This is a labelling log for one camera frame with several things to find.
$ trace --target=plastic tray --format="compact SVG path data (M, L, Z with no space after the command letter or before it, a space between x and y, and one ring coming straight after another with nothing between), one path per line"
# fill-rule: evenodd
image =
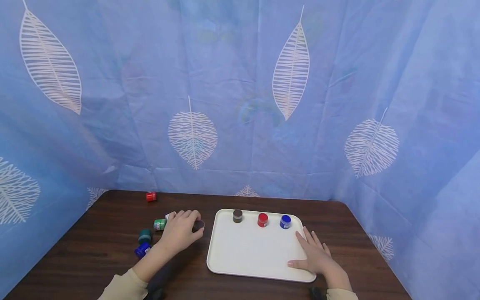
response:
M233 209L221 209L215 215L212 239L208 248L207 266L217 274L260 277L297 282L313 282L316 274L292 269L287 262L305 259L295 231L303 235L299 218L290 228L280 227L282 214L266 213L268 224L257 225L261 212L243 210L241 223L233 222Z

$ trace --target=white leaf print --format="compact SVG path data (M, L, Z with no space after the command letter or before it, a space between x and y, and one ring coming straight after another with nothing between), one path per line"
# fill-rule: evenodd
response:
M95 203L100 198L100 196L103 195L103 193L108 191L98 188L87 188L87 190L90 193L90 201L88 202L87 209L85 209L85 211L87 211L93 205L93 203Z
M36 180L0 157L0 225L26 222L39 195Z
M242 197L260 197L257 193L255 193L254 190L250 187L250 185L247 185L243 189L240 190L240 192L236 193L235 196L242 196Z
M213 122L201 112L180 112L170 121L168 139L173 148L195 170L209 158L216 147L217 135Z
M272 90L278 109L288 120L299 104L310 70L310 55L301 17L300 21L283 46L273 72Z
M57 37L28 10L20 28L20 50L34 83L53 102L80 115L82 84L77 66Z
M368 236L386 261L394 257L392 238L379 237L373 234L369 234Z
M400 141L390 126L369 119L355 126L345 142L345 155L358 177L379 173L395 161Z

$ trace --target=dark wood tabletop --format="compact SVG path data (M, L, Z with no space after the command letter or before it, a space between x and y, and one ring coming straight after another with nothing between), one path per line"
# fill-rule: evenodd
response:
M314 230L346 270L360 300L410 299L350 210L336 201L269 199L109 191L90 208L6 297L13 299L97 299L114 274L136 262L138 233L171 211L197 209L205 234L176 259L164 288L167 300L308 300L312 284L211 273L206 256L215 213L222 208L286 213ZM160 235L155 235L155 242Z

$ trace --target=sleeve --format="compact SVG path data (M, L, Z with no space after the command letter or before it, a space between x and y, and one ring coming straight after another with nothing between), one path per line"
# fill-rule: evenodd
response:
M142 300L148 294L146 287L130 269L122 276L115 275L98 300Z
M327 290L327 300L359 300L353 292L341 288L331 288Z

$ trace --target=blue fabric backdrop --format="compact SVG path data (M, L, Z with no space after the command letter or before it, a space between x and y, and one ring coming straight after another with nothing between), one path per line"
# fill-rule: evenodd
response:
M413 299L480 299L480 2L0 4L0 298L125 189L339 199Z

